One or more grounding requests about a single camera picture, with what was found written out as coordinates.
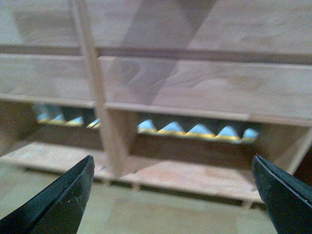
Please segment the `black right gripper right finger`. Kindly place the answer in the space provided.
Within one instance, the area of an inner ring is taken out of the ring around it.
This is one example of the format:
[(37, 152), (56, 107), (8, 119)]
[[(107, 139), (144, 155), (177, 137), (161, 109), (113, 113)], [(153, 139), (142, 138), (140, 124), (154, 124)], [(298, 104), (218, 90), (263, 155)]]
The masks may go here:
[(260, 155), (252, 174), (261, 200), (279, 234), (312, 232), (312, 187)]

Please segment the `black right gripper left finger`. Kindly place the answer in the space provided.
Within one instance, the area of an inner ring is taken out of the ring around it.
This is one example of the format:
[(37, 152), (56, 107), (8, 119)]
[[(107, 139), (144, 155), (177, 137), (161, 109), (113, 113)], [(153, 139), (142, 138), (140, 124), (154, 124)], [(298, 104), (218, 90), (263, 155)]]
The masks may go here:
[(65, 174), (0, 221), (2, 234), (76, 234), (94, 179), (86, 156)]

